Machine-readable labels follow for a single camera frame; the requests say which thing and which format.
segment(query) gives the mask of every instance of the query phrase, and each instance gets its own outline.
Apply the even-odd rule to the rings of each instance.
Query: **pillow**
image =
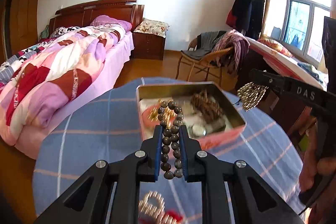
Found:
[[[258,39],[257,41],[259,41],[260,43],[263,43],[264,45],[276,50],[279,53],[282,53],[283,55],[286,55],[287,57],[294,57],[294,55],[292,55],[292,53],[287,50],[281,43],[270,39],[270,38],[261,38]]]
[[[169,25],[167,23],[144,18],[139,26],[136,27],[134,32],[155,34],[159,37],[166,38],[166,31]]]
[[[107,24],[119,24],[122,26],[126,32],[129,32],[132,29],[132,24],[125,20],[118,20],[107,15],[97,16],[90,24],[90,26],[100,26]]]
[[[80,27],[78,26],[71,26],[71,27],[59,27],[56,30],[54,30],[54,32],[49,36],[49,38],[57,38],[62,36],[63,34],[73,31],[73,30],[77,30],[80,29]]]

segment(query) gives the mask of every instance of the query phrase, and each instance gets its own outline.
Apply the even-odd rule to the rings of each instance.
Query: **hand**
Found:
[[[336,170],[336,157],[323,158],[317,162],[317,125],[315,124],[308,130],[309,146],[304,155],[303,168],[299,177],[301,191],[310,189],[314,184],[314,176],[319,173],[321,175],[330,175]],[[333,202],[336,199],[336,178],[332,180],[328,188],[313,204],[308,224],[317,224],[323,216],[329,214]]]

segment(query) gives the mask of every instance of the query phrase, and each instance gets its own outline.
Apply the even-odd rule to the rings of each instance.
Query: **window frame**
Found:
[[[296,48],[294,46],[291,46],[290,44],[288,44],[284,41],[285,34],[287,32],[287,29],[288,29],[289,16],[290,16],[290,6],[291,6],[292,1],[307,4],[307,5],[310,6],[307,32],[306,32],[306,37],[305,37],[305,41],[304,41],[302,50],[299,50],[298,48]],[[319,66],[320,62],[318,62],[317,60],[315,60],[314,58],[312,58],[308,55],[309,42],[310,42],[311,32],[312,32],[313,22],[314,22],[315,7],[321,8],[321,9],[326,10],[328,12],[330,12],[330,7],[327,7],[325,5],[316,3],[316,2],[311,1],[311,0],[287,0],[285,17],[283,19],[283,26],[282,26],[282,29],[281,29],[280,39],[274,39],[272,37],[269,37],[269,36],[263,34],[264,30],[265,30],[267,15],[268,15],[269,2],[270,2],[270,0],[266,0],[266,3],[265,3],[265,13],[264,13],[264,18],[263,18],[263,26],[262,26],[261,35],[263,37],[267,37],[267,38],[278,41],[283,46],[285,46],[290,52],[292,52],[295,56],[298,56],[299,58],[302,58],[304,61],[314,65],[317,68]]]

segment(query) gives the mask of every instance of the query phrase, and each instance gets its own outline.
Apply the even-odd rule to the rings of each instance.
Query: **gray beads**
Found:
[[[181,122],[180,120],[174,120],[174,121],[173,121],[173,125],[174,125],[174,126],[180,127],[181,124],[182,124],[182,122]]]
[[[172,126],[171,128],[170,128],[170,131],[172,132],[172,133],[177,133],[178,131],[179,131],[179,128],[177,127],[177,126]]]
[[[165,118],[165,115],[161,113],[157,116],[157,118],[159,119],[159,121],[162,121]]]
[[[175,168],[177,168],[177,169],[182,168],[181,159],[176,159],[174,165],[175,165]]]
[[[172,142],[177,142],[179,140],[179,137],[176,134],[172,134],[171,137],[170,137],[170,140]]]
[[[177,103],[174,101],[169,101],[168,102],[168,107],[169,109],[173,110],[177,106]]]
[[[172,133],[170,131],[170,129],[166,128],[164,131],[163,131],[163,136],[165,137],[171,137]]]
[[[167,121],[165,120],[165,108],[169,107],[169,109],[174,110],[174,112],[177,114],[175,116],[175,120],[173,121],[173,125],[171,128],[167,128]],[[163,138],[162,143],[163,146],[161,147],[161,164],[160,168],[165,172],[164,178],[165,179],[173,179],[174,177],[181,178],[183,176],[182,171],[182,162],[181,162],[181,151],[180,151],[180,145],[178,143],[179,141],[179,127],[182,125],[182,120],[184,118],[182,114],[182,109],[177,106],[177,103],[174,101],[162,101],[160,103],[160,107],[157,109],[158,113],[158,120],[160,121],[160,126],[163,127]],[[171,171],[171,165],[168,163],[169,156],[168,153],[170,152],[170,148],[173,150],[173,155],[176,158],[175,160],[175,168],[176,170],[174,172]]]
[[[160,167],[163,171],[169,171],[171,169],[171,165],[167,162],[161,163]]]
[[[169,160],[168,154],[166,154],[166,153],[161,154],[161,161],[162,162],[167,162],[168,160]]]
[[[163,145],[161,150],[162,150],[162,153],[168,154],[170,151],[170,148],[168,145]]]
[[[177,142],[173,142],[173,143],[171,143],[171,148],[172,148],[173,150],[176,150],[177,148],[179,148],[179,143],[177,143]]]
[[[157,113],[158,113],[158,114],[165,113],[165,109],[164,109],[163,107],[159,107],[159,108],[157,109]]]
[[[163,108],[166,108],[166,107],[168,107],[168,102],[162,101],[160,106],[163,107]]]
[[[167,171],[163,176],[164,176],[165,179],[173,179],[174,178],[174,174],[171,171]]]
[[[165,145],[170,145],[171,140],[170,140],[169,137],[164,137],[164,138],[162,139],[162,143],[165,144]]]
[[[182,113],[179,113],[179,114],[176,115],[175,118],[176,118],[177,120],[182,121],[184,117],[183,117],[183,114],[182,114]]]
[[[176,159],[181,158],[181,151],[179,149],[174,150],[173,155]]]
[[[165,120],[160,121],[160,126],[162,126],[163,128],[166,128],[167,122]]]
[[[183,172],[182,172],[182,169],[176,169],[175,172],[174,172],[174,176],[177,177],[177,178],[182,178],[182,175],[183,175]]]
[[[175,112],[176,114],[179,114],[179,113],[182,112],[182,108],[180,108],[179,106],[176,106],[176,107],[174,108],[174,112]]]

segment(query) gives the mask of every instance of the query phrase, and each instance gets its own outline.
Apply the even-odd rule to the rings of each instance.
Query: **curtain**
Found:
[[[336,0],[331,0],[330,17],[336,19]]]

